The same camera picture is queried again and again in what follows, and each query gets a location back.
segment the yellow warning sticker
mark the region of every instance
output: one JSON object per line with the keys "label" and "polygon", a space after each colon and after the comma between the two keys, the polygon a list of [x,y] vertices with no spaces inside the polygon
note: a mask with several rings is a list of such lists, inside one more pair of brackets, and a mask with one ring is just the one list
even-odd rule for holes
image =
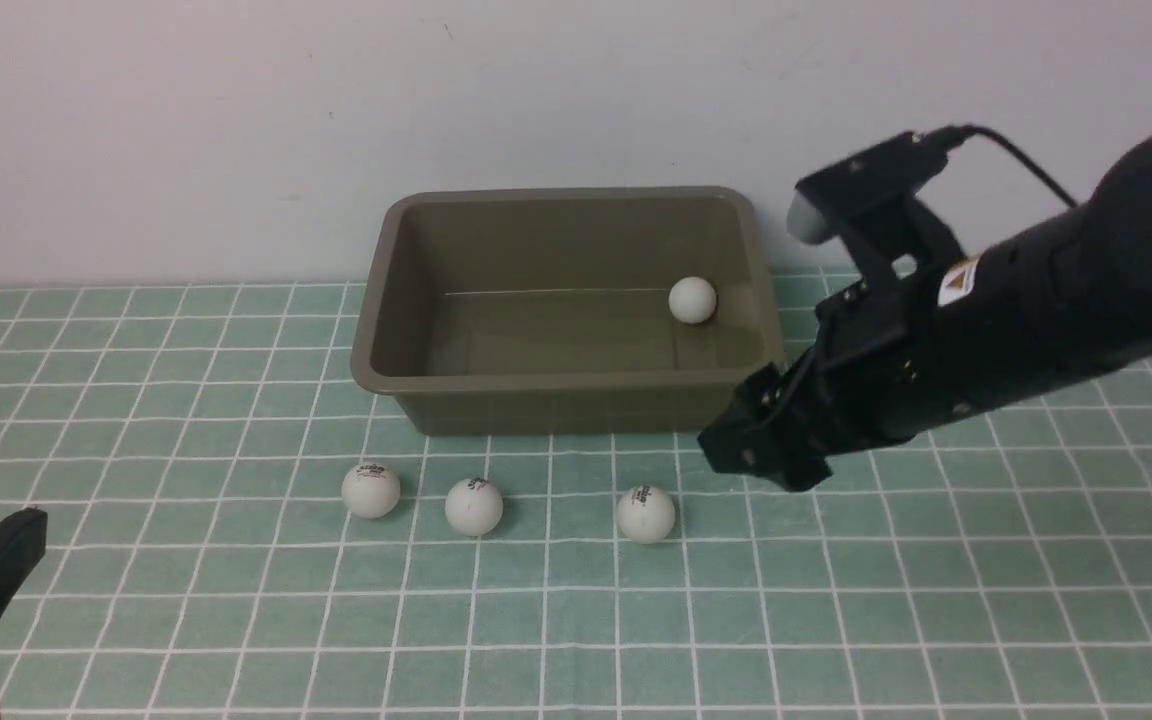
{"label": "yellow warning sticker", "polygon": [[939,306],[946,306],[950,302],[963,300],[972,295],[975,288],[975,268],[980,263],[979,258],[963,260],[952,266],[945,276],[941,278],[941,291],[935,296]]}

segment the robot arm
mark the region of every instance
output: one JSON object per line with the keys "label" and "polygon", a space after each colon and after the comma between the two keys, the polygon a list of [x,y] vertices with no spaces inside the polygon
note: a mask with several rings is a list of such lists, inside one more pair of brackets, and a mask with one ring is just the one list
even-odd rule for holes
{"label": "robot arm", "polygon": [[[1068,202],[973,258],[916,199],[969,137],[1001,142]],[[797,183],[791,232],[841,237],[861,280],[817,305],[817,342],[787,373],[765,367],[700,432],[719,473],[788,491],[826,458],[1087,381],[1152,356],[1152,138],[1075,204],[996,132],[904,132]],[[912,274],[893,262],[910,256]]]}

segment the black cable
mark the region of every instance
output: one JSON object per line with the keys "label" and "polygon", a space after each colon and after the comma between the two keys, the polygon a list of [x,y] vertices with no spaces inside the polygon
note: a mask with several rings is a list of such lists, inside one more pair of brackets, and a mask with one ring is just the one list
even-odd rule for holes
{"label": "black cable", "polygon": [[964,141],[968,137],[972,136],[980,136],[984,138],[988,138],[988,141],[993,141],[995,145],[1009,152],[1011,158],[1015,158],[1016,161],[1018,161],[1021,165],[1024,165],[1025,169],[1028,169],[1030,173],[1033,173],[1033,176],[1038,177],[1039,181],[1046,184],[1047,190],[1051,190],[1053,194],[1055,194],[1056,197],[1060,197],[1061,202],[1063,202],[1064,205],[1070,206],[1070,209],[1076,209],[1076,206],[1078,206],[1078,200],[1075,200],[1073,195],[1066,191],[1066,189],[1061,187],[1060,183],[1055,181],[1055,179],[1053,179],[1049,174],[1047,174],[1047,170],[1043,169],[1041,167],[1038,167],[1038,162],[1034,162],[1033,159],[1030,159],[1029,156],[1025,156],[1025,152],[1023,150],[1016,147],[1015,143],[1008,141],[1005,136],[1002,136],[1001,132],[993,131],[993,129],[988,129],[987,127],[982,127],[982,126],[957,126],[957,129],[963,131],[963,134],[965,135]]}

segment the ping pong ball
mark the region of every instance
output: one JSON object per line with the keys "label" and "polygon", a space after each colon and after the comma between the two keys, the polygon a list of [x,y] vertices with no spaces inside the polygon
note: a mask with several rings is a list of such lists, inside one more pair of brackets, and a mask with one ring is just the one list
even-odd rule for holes
{"label": "ping pong ball", "polygon": [[483,478],[461,480],[447,493],[447,524],[453,530],[476,538],[492,532],[500,515],[505,511],[505,501],[494,484]]}
{"label": "ping pong ball", "polygon": [[679,323],[705,323],[718,306],[718,293],[704,278],[682,278],[669,290],[669,313]]}
{"label": "ping pong ball", "polygon": [[669,493],[653,486],[631,488],[616,502],[616,524],[621,533],[641,544],[669,537],[675,515]]}
{"label": "ping pong ball", "polygon": [[340,500],[361,518],[376,520],[397,506],[397,475],[379,462],[355,465],[340,483]]}

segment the green tiled surface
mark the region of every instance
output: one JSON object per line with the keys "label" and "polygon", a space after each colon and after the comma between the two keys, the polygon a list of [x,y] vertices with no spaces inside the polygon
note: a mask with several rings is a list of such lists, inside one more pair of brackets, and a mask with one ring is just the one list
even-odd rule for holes
{"label": "green tiled surface", "polygon": [[[849,275],[776,278],[787,347]],[[813,495],[690,437],[420,437],[348,376],[362,285],[0,291],[12,719],[1152,719],[1152,361],[833,461]],[[349,520],[361,456],[402,473]],[[440,495],[509,498],[467,541]],[[681,521],[616,541],[614,497]]]}

